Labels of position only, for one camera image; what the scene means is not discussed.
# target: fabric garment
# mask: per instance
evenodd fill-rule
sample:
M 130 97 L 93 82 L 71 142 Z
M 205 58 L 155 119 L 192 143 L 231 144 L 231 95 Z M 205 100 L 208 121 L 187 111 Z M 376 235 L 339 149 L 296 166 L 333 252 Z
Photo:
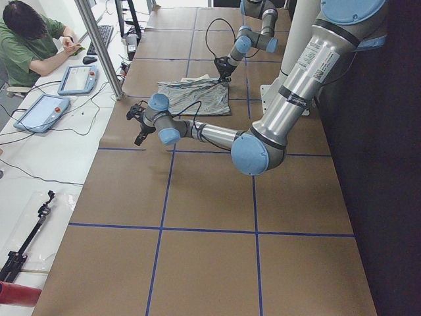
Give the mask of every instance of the fabric garment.
M 10 30 L 0 19 L 0 59 L 5 64 L 11 86 L 32 87 L 40 75 L 29 69 L 32 61 L 43 61 L 57 54 L 53 38 L 59 39 L 64 24 L 42 16 L 47 35 L 41 39 L 28 40 Z
M 173 115 L 231 114 L 228 105 L 228 83 L 219 83 L 217 78 L 158 82 L 158 93 L 169 98 L 169 111 Z

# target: brown cardboard surface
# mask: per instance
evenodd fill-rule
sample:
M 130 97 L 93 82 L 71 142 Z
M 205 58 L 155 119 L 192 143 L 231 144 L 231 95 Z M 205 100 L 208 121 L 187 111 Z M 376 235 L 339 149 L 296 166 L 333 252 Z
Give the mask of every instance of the brown cardboard surface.
M 34 316 L 375 315 L 317 111 L 293 127 L 285 161 L 256 177 L 210 144 L 164 147 L 157 133 L 133 144 L 139 123 L 126 113 L 157 92 L 157 81 L 218 77 L 198 31 L 214 18 L 235 31 L 243 24 L 238 8 L 151 15 L 161 30 L 147 31 L 139 46 L 142 59 L 123 86 L 134 97 L 114 107 Z M 228 26 L 212 29 L 224 30 L 210 37 L 226 55 Z M 192 51 L 185 57 L 163 34 Z M 174 56 L 188 60 L 163 60 Z M 259 52 L 233 73 L 232 116 L 198 120 L 248 129 L 262 116 L 260 85 L 279 74 L 274 56 Z
M 261 63 L 251 59 L 247 62 L 247 79 L 249 81 L 249 98 L 261 99 L 260 86 L 271 85 L 279 76 L 281 63 Z
M 158 91 L 158 81 L 179 81 L 186 73 L 187 61 L 134 59 L 123 91 L 132 97 L 150 97 Z
M 231 30 L 215 31 L 210 30 L 207 35 L 208 46 L 217 57 L 227 56 L 234 46 L 234 39 L 237 36 Z M 191 59 L 214 59 L 214 55 L 206 46 L 206 31 L 195 31 L 193 46 L 191 47 Z
M 157 239 L 151 230 L 68 227 L 32 315 L 144 315 Z
M 107 128 L 99 142 L 99 147 L 145 149 L 144 146 L 151 143 L 145 142 L 142 147 L 136 146 L 134 140 L 140 132 L 139 122 L 134 118 L 132 120 L 126 119 L 126 114 L 130 110 L 130 107 L 139 103 L 141 100 L 148 102 L 149 98 L 126 96 L 116 102 Z
M 216 18 L 223 18 L 229 22 L 235 33 L 243 26 L 243 17 L 241 16 L 239 8 L 199 8 L 195 29 L 206 30 L 209 24 Z M 216 21 L 212 24 L 210 30 L 231 29 L 225 22 Z
M 331 157 L 287 155 L 256 177 L 256 197 L 261 231 L 353 233 Z
M 353 238 L 260 236 L 266 316 L 375 316 Z
M 99 150 L 70 222 L 159 226 L 172 154 Z
M 192 30 L 195 27 L 197 8 L 160 8 L 151 12 L 148 28 Z
M 253 235 L 163 232 L 150 316 L 259 314 Z
M 254 230 L 252 179 L 235 169 L 229 153 L 177 152 L 164 224 Z
M 188 59 L 192 37 L 193 31 L 147 30 L 134 58 Z

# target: red object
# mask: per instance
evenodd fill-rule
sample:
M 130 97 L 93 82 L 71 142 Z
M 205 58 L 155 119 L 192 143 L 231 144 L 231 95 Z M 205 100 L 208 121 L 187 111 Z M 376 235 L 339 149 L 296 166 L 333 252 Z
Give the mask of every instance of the red object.
M 0 281 L 0 304 L 33 307 L 40 295 L 40 288 Z

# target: dark hair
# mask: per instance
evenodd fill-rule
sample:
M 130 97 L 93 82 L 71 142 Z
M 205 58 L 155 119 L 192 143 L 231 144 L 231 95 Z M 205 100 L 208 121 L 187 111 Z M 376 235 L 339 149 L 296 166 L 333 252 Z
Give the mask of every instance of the dark hair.
M 27 40 L 37 40 L 47 34 L 42 17 L 31 6 L 21 1 L 9 1 L 3 10 L 3 20 L 8 28 Z

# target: table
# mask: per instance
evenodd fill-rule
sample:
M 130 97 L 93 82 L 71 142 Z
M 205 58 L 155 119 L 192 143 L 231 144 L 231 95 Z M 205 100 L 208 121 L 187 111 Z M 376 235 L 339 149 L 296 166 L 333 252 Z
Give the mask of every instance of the table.
M 232 116 L 201 120 L 244 130 L 262 115 L 260 85 L 278 75 L 290 25 L 279 14 L 276 54 L 234 72 Z M 294 126 L 285 162 L 257 177 L 210 144 L 133 144 L 125 114 L 156 82 L 217 75 L 203 40 L 220 17 L 258 28 L 237 9 L 151 15 L 34 316 L 376 314 L 317 111 Z M 226 54 L 230 38 L 215 25 L 209 44 Z
M 104 14 L 100 24 L 114 26 L 113 38 L 108 46 L 113 67 L 118 70 L 122 61 L 127 61 L 125 47 L 121 44 L 118 23 L 115 14 Z M 86 37 L 82 46 L 89 47 L 90 39 Z M 48 82 L 60 81 L 67 66 L 82 65 L 82 59 L 86 51 L 82 51 L 75 57 L 70 57 L 63 65 L 45 77 L 41 77 L 34 89 L 20 105 L 21 109 L 27 109 L 42 93 L 57 95 L 59 84 L 47 84 Z M 14 166 L 20 167 L 28 173 L 48 180 L 60 180 L 62 182 L 73 182 L 81 185 L 59 184 L 56 182 L 44 182 L 33 179 L 22 171 L 12 168 L 0 162 L 0 168 L 4 170 L 4 177 L 0 179 L 0 250 L 3 249 L 0 264 L 7 259 L 8 245 L 17 247 L 18 250 L 25 237 L 29 234 L 33 225 L 30 223 L 37 220 L 37 210 L 48 200 L 47 192 L 52 190 L 56 193 L 56 201 L 51 202 L 52 214 L 48 218 L 41 232 L 36 236 L 27 252 L 29 261 L 41 260 L 37 258 L 43 251 L 50 251 L 58 248 L 64 234 L 68 219 L 74 208 L 78 196 L 85 182 L 87 172 L 98 148 L 99 139 L 103 135 L 112 109 L 115 104 L 115 96 L 111 87 L 107 84 L 107 78 L 99 61 L 94 64 L 99 69 L 99 77 L 94 90 L 89 95 L 70 96 L 71 107 L 68 114 L 53 126 L 56 130 L 50 130 L 45 134 L 34 134 L 29 132 L 16 132 L 13 127 L 14 120 L 11 119 L 1 131 L 0 144 L 13 142 L 12 144 L 0 145 L 4 153 L 0 159 Z M 14 114 L 18 118 L 22 112 Z M 29 221 L 25 215 L 32 212 Z M 54 255 L 39 267 L 41 273 L 20 273 L 15 280 L 17 284 L 42 288 L 47 278 L 47 273 Z M 13 307 L 0 305 L 0 315 L 30 315 L 33 308 Z

